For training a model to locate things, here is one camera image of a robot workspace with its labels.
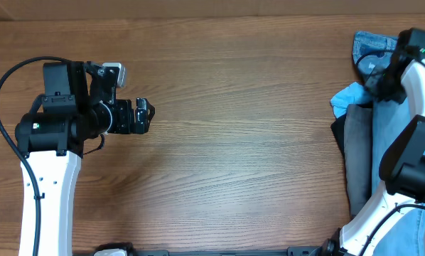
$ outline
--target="black cable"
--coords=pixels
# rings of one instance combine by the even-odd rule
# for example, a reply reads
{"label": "black cable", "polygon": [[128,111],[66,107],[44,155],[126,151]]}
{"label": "black cable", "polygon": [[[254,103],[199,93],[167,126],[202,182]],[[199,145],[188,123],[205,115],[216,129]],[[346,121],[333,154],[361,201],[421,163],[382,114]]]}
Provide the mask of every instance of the black cable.
{"label": "black cable", "polygon": [[[7,71],[3,77],[0,79],[0,90],[6,79],[13,73],[15,70],[18,70],[19,68],[23,67],[26,64],[33,63],[39,60],[55,60],[55,61],[61,61],[61,62],[70,62],[71,60],[67,60],[64,58],[58,58],[58,57],[51,57],[51,56],[43,56],[43,57],[36,57],[31,58],[29,60],[25,60],[17,65],[15,65],[13,68],[11,68],[9,71]],[[12,150],[15,152],[17,157],[20,159],[21,163],[25,166],[26,171],[28,172],[29,178],[31,179],[31,183],[33,184],[33,190],[34,190],[34,200],[36,201],[36,229],[34,231],[34,247],[33,247],[33,256],[38,255],[39,250],[39,241],[41,238],[41,195],[39,192],[39,187],[37,184],[36,177],[34,176],[33,169],[29,165],[28,161],[24,158],[24,156],[21,154],[21,152],[18,150],[18,147],[15,145],[14,141],[12,141],[12,138],[7,133],[6,129],[4,129],[4,126],[0,119],[0,131],[2,135],[4,136],[5,140],[9,144],[9,146],[12,148]]]}
{"label": "black cable", "polygon": [[94,152],[94,151],[97,151],[97,150],[103,149],[103,148],[104,148],[104,146],[105,146],[105,136],[104,136],[104,134],[100,134],[100,145],[99,145],[97,148],[95,148],[95,149],[93,149],[93,150],[90,150],[90,151],[88,151],[88,152],[84,153],[83,155],[90,154],[90,153],[92,153],[92,152]]}
{"label": "black cable", "polygon": [[358,58],[357,61],[356,61],[356,68],[357,68],[357,71],[360,74],[360,77],[361,77],[362,81],[364,82],[365,81],[365,78],[364,78],[364,73],[361,72],[361,70],[360,70],[360,62],[361,62],[361,60],[363,60],[367,56],[377,55],[379,53],[393,53],[393,52],[394,52],[394,50],[372,50],[369,53],[363,54],[360,58]]}
{"label": "black cable", "polygon": [[377,233],[377,231],[383,226],[383,224],[389,219],[391,218],[391,216],[396,213],[397,211],[400,211],[400,209],[402,208],[406,208],[406,207],[413,207],[413,208],[418,208],[418,209],[422,209],[425,210],[425,206],[421,206],[421,205],[416,205],[416,204],[404,204],[404,205],[400,205],[400,206],[396,206],[394,209],[392,209],[379,223],[378,225],[374,228],[374,230],[372,231],[372,233],[370,233],[370,235],[367,237],[367,241],[364,244],[364,247],[362,248],[360,254],[358,256],[363,256],[364,252],[366,251],[367,247],[369,246],[370,242],[372,242],[373,237],[375,236],[375,234]]}

